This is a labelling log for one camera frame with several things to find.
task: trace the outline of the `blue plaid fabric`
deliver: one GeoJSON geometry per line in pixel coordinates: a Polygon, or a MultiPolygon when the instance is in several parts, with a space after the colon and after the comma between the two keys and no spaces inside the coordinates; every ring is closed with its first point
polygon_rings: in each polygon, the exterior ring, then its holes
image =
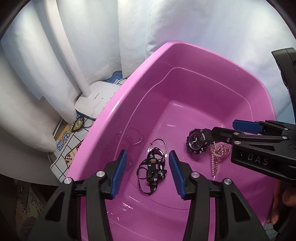
{"type": "Polygon", "coordinates": [[[122,79],[122,71],[116,71],[113,73],[111,78],[104,81],[113,84],[116,80],[121,80],[121,79],[122,79]]]}

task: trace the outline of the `pink beaded accessory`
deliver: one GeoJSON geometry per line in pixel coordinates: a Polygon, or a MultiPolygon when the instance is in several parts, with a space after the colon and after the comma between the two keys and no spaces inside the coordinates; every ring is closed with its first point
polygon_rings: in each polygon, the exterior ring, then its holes
{"type": "Polygon", "coordinates": [[[211,167],[212,167],[212,177],[214,177],[217,173],[219,158],[226,158],[231,150],[231,146],[227,144],[219,144],[216,145],[214,142],[210,145],[211,150],[211,167]]]}

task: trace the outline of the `curtain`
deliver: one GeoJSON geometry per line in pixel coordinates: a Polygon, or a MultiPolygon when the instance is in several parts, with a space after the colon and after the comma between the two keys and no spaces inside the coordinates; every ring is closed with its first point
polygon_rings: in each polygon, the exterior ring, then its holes
{"type": "MultiPolygon", "coordinates": [[[[290,104],[270,52],[296,48],[296,40],[265,0],[57,0],[57,5],[88,84],[119,70],[127,77],[165,42],[184,40],[212,50],[258,77],[267,87],[277,115],[290,104]]],[[[3,57],[35,101],[44,99],[65,121],[73,122],[75,100],[81,91],[57,47],[42,0],[32,0],[20,11],[1,45],[3,57]]],[[[50,111],[45,108],[43,112],[47,119],[50,111]]],[[[54,141],[52,126],[57,120],[51,120],[51,126],[43,121],[30,129],[17,128],[20,123],[29,126],[33,118],[17,118],[9,125],[7,118],[0,125],[29,146],[53,151],[49,143],[54,141]],[[47,140],[42,147],[37,133],[47,140]]]]}

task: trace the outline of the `silver screw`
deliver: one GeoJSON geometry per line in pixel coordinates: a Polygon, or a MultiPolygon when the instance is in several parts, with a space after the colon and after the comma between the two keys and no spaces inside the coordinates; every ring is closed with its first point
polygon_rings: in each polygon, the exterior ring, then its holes
{"type": "Polygon", "coordinates": [[[98,171],[97,173],[96,173],[96,176],[97,177],[103,177],[105,175],[105,172],[104,171],[98,171]]]}
{"type": "Polygon", "coordinates": [[[193,178],[198,178],[200,176],[200,174],[198,172],[193,172],[193,173],[191,173],[191,176],[193,178]]]}
{"type": "Polygon", "coordinates": [[[67,177],[67,178],[64,179],[64,183],[65,184],[70,184],[71,182],[72,182],[72,179],[69,178],[69,177],[67,177]]]}
{"type": "Polygon", "coordinates": [[[226,178],[226,179],[224,179],[224,183],[226,185],[230,185],[230,184],[232,184],[232,181],[229,178],[226,178]]]}

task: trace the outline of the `watch face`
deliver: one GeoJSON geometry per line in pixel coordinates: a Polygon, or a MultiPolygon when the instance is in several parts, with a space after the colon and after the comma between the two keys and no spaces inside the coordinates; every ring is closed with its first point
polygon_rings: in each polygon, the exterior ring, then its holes
{"type": "Polygon", "coordinates": [[[192,133],[188,139],[189,146],[193,150],[199,150],[202,147],[203,141],[203,136],[198,132],[192,133]]]}

